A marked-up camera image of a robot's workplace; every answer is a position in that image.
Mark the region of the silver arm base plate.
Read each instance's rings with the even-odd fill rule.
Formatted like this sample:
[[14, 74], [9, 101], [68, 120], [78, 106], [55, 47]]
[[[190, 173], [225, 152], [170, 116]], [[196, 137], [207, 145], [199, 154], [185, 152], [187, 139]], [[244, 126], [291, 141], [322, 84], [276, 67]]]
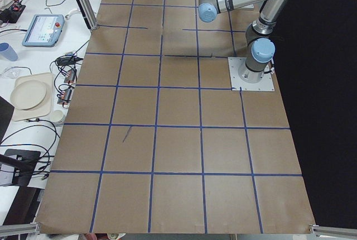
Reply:
[[253, 72], [246, 67], [246, 57], [228, 57], [231, 90], [273, 92], [274, 85], [269, 65], [263, 71]]

